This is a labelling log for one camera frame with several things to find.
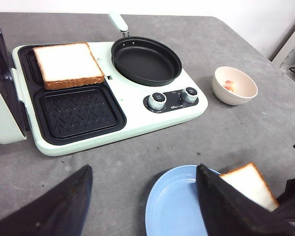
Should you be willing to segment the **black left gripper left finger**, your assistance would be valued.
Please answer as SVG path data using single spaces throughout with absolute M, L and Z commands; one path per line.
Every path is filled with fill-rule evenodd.
M 87 216 L 92 168 L 85 165 L 35 201 L 0 220 L 0 236 L 79 236 Z

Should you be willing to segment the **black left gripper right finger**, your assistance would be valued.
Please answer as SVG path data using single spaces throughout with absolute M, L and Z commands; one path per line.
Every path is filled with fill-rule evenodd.
M 204 164 L 196 184 L 209 236 L 295 236 L 295 226 L 248 199 Z

